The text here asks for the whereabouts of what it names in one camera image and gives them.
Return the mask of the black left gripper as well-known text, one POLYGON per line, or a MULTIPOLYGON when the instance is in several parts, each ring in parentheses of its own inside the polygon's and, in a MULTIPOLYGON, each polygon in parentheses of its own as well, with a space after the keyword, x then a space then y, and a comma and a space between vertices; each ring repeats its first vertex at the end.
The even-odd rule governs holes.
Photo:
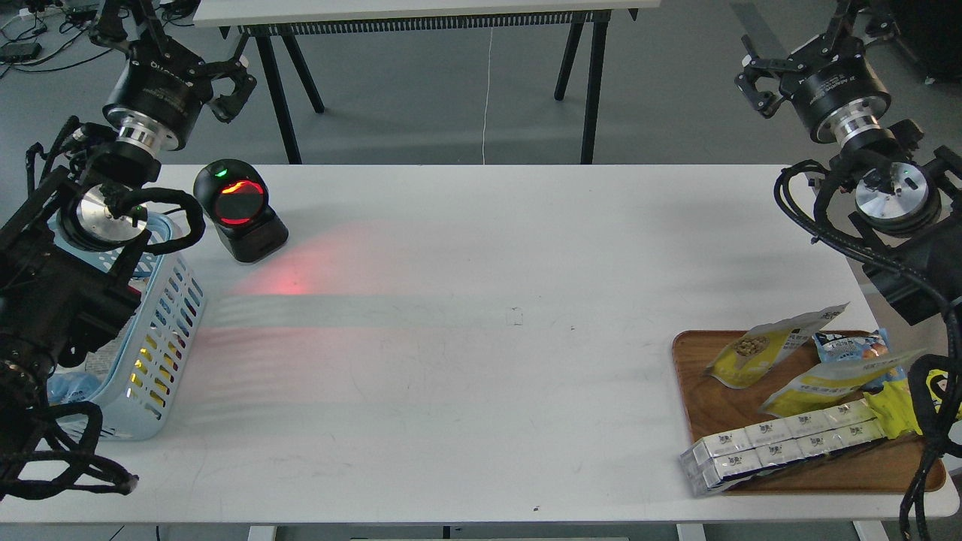
POLYGON ((164 127, 165 150, 181 150, 206 104, 223 123, 230 123, 243 110, 257 79, 247 59, 226 59, 203 64, 203 59, 177 41, 169 41, 165 53, 148 40, 131 43, 127 66, 107 97, 103 114, 114 127, 128 116, 146 117, 164 127), (190 71, 201 66, 201 79, 190 71), (214 95, 213 82, 233 83, 227 95, 214 95))

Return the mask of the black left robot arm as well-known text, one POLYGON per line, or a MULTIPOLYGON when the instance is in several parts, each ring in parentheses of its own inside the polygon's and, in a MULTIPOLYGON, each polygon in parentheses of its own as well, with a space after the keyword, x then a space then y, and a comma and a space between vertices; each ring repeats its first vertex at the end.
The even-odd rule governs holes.
POLYGON ((44 178, 2 227, 2 495, 41 500, 63 491, 128 495, 138 479, 96 454, 103 415, 89 401, 51 405, 49 378, 118 335, 140 307, 128 285, 141 256, 202 239, 195 196, 154 188, 157 153, 181 150, 199 111, 232 121, 256 79, 237 39, 230 59, 207 64, 162 30, 101 41, 128 64, 82 171, 55 167, 82 129, 70 117, 51 145, 44 178))

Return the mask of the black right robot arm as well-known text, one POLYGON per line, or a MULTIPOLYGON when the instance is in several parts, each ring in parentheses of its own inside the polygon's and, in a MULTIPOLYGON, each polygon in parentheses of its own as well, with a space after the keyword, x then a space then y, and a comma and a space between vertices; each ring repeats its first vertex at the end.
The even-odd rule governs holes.
POLYGON ((900 504, 905 540, 930 537, 924 484, 937 459, 960 456, 951 428, 960 415, 960 157, 945 145, 918 163, 914 121, 883 126, 892 98, 849 35, 817 35, 784 59, 761 57, 748 35, 735 83, 767 119, 793 106, 812 141, 839 144, 829 165, 809 159, 774 183, 782 212, 821 242, 862 264, 870 284, 904 322, 938 316, 947 353, 907 370, 910 414, 923 458, 900 504))

